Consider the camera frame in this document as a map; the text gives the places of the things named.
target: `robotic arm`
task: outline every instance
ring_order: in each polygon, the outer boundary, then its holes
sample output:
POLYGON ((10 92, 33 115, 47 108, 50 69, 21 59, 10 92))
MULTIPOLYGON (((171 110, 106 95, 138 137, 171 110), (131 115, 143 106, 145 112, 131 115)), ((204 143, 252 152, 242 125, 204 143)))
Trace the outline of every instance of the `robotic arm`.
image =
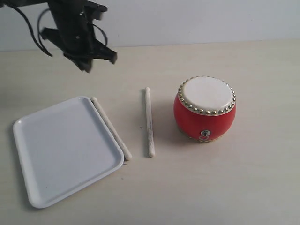
POLYGON ((116 62, 117 53, 96 39, 92 23, 94 19, 101 20, 107 11, 105 6, 87 0, 0 0, 0 7, 7 5, 18 11, 19 7, 40 3, 48 4, 57 26, 44 28, 40 32, 42 39, 60 48, 81 71, 89 73, 93 59, 116 62))

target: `drumhead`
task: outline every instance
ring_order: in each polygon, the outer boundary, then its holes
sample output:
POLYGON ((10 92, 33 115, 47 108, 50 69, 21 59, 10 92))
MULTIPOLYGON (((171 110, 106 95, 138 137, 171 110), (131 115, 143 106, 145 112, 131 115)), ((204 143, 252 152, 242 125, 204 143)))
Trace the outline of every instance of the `drumhead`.
POLYGON ((199 113, 218 115, 234 107, 234 91, 217 78, 201 76, 190 79, 184 82, 180 93, 182 103, 199 113))

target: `white wall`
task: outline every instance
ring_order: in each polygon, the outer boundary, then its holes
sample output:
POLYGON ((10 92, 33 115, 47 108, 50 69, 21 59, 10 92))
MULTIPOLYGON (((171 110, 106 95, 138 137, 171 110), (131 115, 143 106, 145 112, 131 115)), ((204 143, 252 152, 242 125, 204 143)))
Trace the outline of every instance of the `white wall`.
MULTIPOLYGON (((300 0, 94 1, 108 6, 96 24, 110 47, 300 38, 300 0)), ((46 7, 21 9, 36 27, 46 7)), ((55 27, 50 14, 42 26, 55 27)), ((36 48, 25 21, 8 7, 0 8, 0 29, 0 51, 36 48)))

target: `tray rim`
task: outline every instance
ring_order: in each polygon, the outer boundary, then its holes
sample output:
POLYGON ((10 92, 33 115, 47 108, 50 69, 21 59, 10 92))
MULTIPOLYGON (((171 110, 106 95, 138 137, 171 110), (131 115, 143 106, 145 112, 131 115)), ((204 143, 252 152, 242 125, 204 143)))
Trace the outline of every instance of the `tray rim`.
POLYGON ((17 152, 18 152, 18 157, 19 157, 19 162, 20 162, 20 165, 21 165, 21 171, 22 171, 22 175, 23 175, 23 180, 24 180, 24 183, 25 183, 25 188, 26 188, 26 193, 27 193, 27 196, 28 196, 28 200, 30 202, 30 204, 34 207, 34 208, 37 208, 37 209, 43 209, 43 208, 47 208, 49 206, 52 206, 58 202, 60 202, 61 200, 75 194, 76 192, 79 192, 80 190, 83 190, 84 188, 88 187, 89 185, 101 180, 102 178, 106 177, 107 175, 115 172, 116 170, 118 170, 119 168, 121 168, 121 166, 123 165, 124 163, 124 153, 123 151, 121 150, 121 147, 119 146, 119 144, 117 143, 117 141, 115 140, 115 138, 113 137, 110 129, 108 128, 107 124, 105 123, 105 121, 103 120, 103 118, 101 117, 101 115, 99 114, 99 112, 97 111, 97 109, 95 108, 94 104, 92 103, 91 99, 87 96, 77 96, 77 97, 73 97, 73 98, 70 98, 70 99, 67 99, 67 100, 64 100, 60 103, 57 103, 57 104, 54 104, 52 106, 49 106, 45 109, 42 109, 42 110, 39 110, 39 111, 36 111, 36 112, 33 112, 31 114, 28 114, 28 115, 25 115, 19 119, 17 119, 14 124, 13 124, 13 134, 14 134, 14 139, 15 139, 15 144, 16 144, 16 148, 17 148, 17 152), (31 117, 31 116, 34 116, 36 114, 40 114, 40 113, 43 113, 51 108, 54 108, 54 107, 58 107, 59 105, 63 105, 65 104, 66 102, 68 101, 72 101, 72 100, 75 100, 75 99, 81 99, 81 98, 84 98, 86 100, 88 100, 91 108, 93 109, 93 111, 96 113, 97 115, 97 118, 99 119, 99 122, 104 126, 107 134, 109 135, 109 137, 111 138, 113 144, 115 145, 116 149, 118 150, 118 153, 120 154, 120 162, 115 166, 113 167, 112 169, 106 171, 105 173, 102 173, 100 174, 99 176, 89 180, 88 182, 84 182, 82 183, 82 185, 74 188, 74 189, 71 189, 70 191, 68 191, 67 193, 63 194, 63 195, 60 195, 59 197, 57 198, 54 198, 53 200, 47 202, 47 203, 38 203, 38 202, 35 202, 33 200, 33 195, 32 195, 32 190, 30 190, 29 188, 29 183, 30 181, 28 180, 28 177, 27 177, 27 172, 26 172, 26 163, 24 163, 24 160, 23 160, 23 155, 24 153, 22 153, 22 147, 20 146, 20 141, 19 141, 19 137, 17 135, 17 130, 18 130, 18 127, 20 126, 20 121, 28 118, 28 117, 31 117))

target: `drum body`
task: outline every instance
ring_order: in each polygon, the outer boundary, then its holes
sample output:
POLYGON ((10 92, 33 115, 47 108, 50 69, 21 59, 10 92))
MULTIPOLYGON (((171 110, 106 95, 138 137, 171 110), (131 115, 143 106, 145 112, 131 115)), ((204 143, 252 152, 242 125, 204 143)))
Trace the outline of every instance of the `drum body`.
POLYGON ((174 100, 179 129, 200 142, 221 137, 234 121, 235 97, 232 88, 219 79, 202 76, 186 80, 174 100))

